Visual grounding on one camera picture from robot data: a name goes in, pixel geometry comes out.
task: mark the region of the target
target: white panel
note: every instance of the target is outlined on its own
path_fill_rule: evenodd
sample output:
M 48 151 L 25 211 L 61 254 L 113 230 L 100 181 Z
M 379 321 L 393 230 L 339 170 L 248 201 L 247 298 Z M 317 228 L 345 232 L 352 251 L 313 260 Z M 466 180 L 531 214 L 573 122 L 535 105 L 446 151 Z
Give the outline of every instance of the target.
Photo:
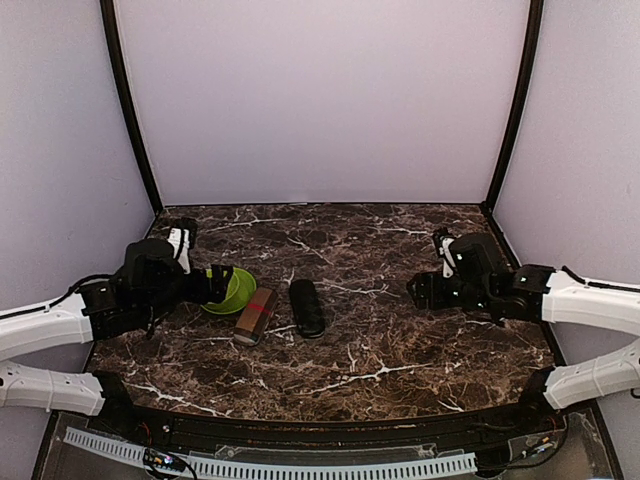
M 497 218 L 523 262 L 640 282 L 640 3 L 547 2 L 529 98 Z M 630 342 L 563 325 L 569 361 Z M 601 406 L 627 478 L 640 477 L 640 402 Z
M 111 272 L 152 212 L 94 0 L 0 1 L 0 310 Z M 20 363 L 77 371 L 87 346 Z M 48 416 L 0 411 L 0 478 L 31 478 Z
M 528 3 L 118 2 L 164 200 L 483 200 Z

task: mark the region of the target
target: green bowl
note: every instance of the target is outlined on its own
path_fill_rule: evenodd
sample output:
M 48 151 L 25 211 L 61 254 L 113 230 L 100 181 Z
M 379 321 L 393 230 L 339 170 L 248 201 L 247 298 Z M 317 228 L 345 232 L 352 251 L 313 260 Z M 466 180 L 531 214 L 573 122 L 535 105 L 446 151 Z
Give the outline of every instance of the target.
M 234 267 L 224 301 L 207 303 L 202 308 L 215 315 L 230 315 L 246 307 L 254 293 L 256 293 L 256 279 L 253 275 L 246 270 Z

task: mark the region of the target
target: black metal beam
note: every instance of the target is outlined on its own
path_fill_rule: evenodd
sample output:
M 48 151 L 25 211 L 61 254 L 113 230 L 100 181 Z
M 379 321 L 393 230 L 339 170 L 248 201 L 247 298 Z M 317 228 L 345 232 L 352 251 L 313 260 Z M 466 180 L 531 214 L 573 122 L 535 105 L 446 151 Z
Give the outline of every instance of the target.
M 507 128 L 502 139 L 500 154 L 496 168 L 493 172 L 491 185 L 487 192 L 485 204 L 489 211 L 493 212 L 500 196 L 500 190 L 504 184 L 504 179 L 509 168 L 509 161 L 513 154 L 513 147 L 518 136 L 520 121 L 522 120 L 522 112 L 527 100 L 529 91 L 529 83 L 531 82 L 531 73 L 533 72 L 533 62 L 536 56 L 536 48 L 538 46 L 538 37 L 540 35 L 540 24 L 542 23 L 542 10 L 544 0 L 531 0 L 529 5 L 529 20 L 527 21 L 527 31 L 524 37 L 524 47 L 522 50 L 522 58 L 520 60 L 520 71 L 518 72 L 518 80 L 516 81 L 516 89 L 513 94 L 511 103 L 511 111 L 509 112 L 509 120 Z
M 122 45 L 120 45 L 120 36 L 118 35 L 118 23 L 113 0 L 100 0 L 100 8 L 102 10 L 102 23 L 107 39 L 109 58 L 111 59 L 111 69 L 113 70 L 113 78 L 115 79 L 118 97 L 120 98 L 122 115 L 124 116 L 127 131 L 129 132 L 129 140 L 131 141 L 133 153 L 136 157 L 136 163 L 138 164 L 149 202 L 151 203 L 153 211 L 158 214 L 163 209 L 162 200 L 160 199 L 158 186 L 153 178 L 151 164 L 149 163 L 147 151 L 144 148 L 140 125 L 138 125 L 138 117 L 133 105 L 133 98 L 131 97 L 129 79 L 127 78 L 124 57 L 122 55 Z

